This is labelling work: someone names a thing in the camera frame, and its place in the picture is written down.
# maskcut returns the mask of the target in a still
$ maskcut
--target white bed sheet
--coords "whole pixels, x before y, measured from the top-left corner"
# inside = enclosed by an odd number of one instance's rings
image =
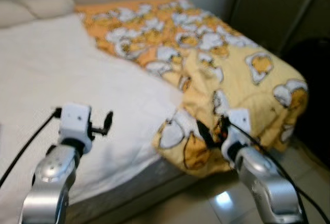
[[[151,146],[182,94],[136,65],[97,50],[79,18],[35,21],[0,30],[0,176],[52,112],[74,101],[92,106],[94,125],[113,125],[83,156],[70,203],[128,181],[159,158]],[[54,120],[26,150],[0,189],[0,223],[17,223],[36,164],[57,142]]]

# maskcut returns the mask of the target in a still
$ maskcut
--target pillow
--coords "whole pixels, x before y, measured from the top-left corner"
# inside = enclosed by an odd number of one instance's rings
[[[72,13],[75,6],[73,0],[20,0],[20,3],[39,19]]]
[[[0,28],[30,22],[34,19],[35,17],[22,5],[10,1],[0,2]]]

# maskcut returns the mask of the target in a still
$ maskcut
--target cartoon print blanket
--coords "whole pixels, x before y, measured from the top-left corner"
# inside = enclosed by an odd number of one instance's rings
[[[183,93],[175,115],[155,134],[156,150],[204,177],[229,170],[208,150],[196,119],[211,131],[230,108],[250,111],[251,135],[283,151],[307,105],[303,77],[291,66],[187,0],[141,0],[76,8],[97,47],[139,64]]]

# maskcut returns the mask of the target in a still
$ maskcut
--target bed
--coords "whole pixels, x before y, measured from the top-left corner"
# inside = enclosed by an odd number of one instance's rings
[[[252,135],[284,150],[306,106],[298,72],[187,0],[78,6],[57,17],[23,3],[33,17],[0,29],[0,175],[51,108],[89,104],[94,124],[114,111],[109,135],[97,137],[81,160],[68,223],[117,223],[197,180],[189,175],[229,170],[219,153],[205,149],[196,119],[217,134],[219,115],[248,108]],[[53,121],[0,189],[1,223],[17,222],[57,131]]]

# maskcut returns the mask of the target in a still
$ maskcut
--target black cable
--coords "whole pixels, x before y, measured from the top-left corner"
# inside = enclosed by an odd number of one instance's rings
[[[327,218],[327,216],[325,215],[325,213],[322,211],[322,209],[317,205],[316,202],[314,202],[304,191],[302,191],[298,186],[296,186],[295,182],[293,181],[293,179],[289,176],[289,174],[284,170],[284,168],[277,162],[277,160],[267,151],[265,150],[264,147],[262,147],[257,140],[255,140],[252,136],[250,136],[249,134],[247,134],[242,128],[240,128],[239,126],[233,124],[232,122],[229,121],[229,123],[234,126],[236,129],[238,129],[240,132],[242,132],[246,137],[248,137],[251,142],[256,145],[267,157],[269,157],[272,162],[277,166],[277,168],[280,169],[281,173],[287,178],[287,180],[292,184],[292,186],[294,187],[294,189],[296,190],[296,192],[302,194],[315,208],[316,210],[320,213],[320,215],[322,216],[323,220],[325,221],[326,224],[330,224],[330,220]],[[298,202],[302,211],[302,215],[303,215],[303,219],[304,219],[304,223],[308,223],[308,219],[307,219],[307,215],[306,215],[306,211],[305,211],[305,207],[303,204],[303,200],[300,197],[300,194],[297,194],[298,197]]]
[[[35,133],[30,137],[30,139],[26,142],[24,147],[20,150],[20,152],[16,155],[14,160],[11,162],[10,166],[7,168],[6,172],[3,174],[0,180],[0,188],[4,184],[6,178],[16,165],[17,161],[20,159],[24,151],[27,149],[27,147],[31,144],[31,142],[36,138],[36,136],[42,131],[43,128],[52,120],[53,117],[60,117],[61,116],[61,108],[56,108],[56,110],[46,119],[46,121],[39,127],[38,130],[35,131]]]

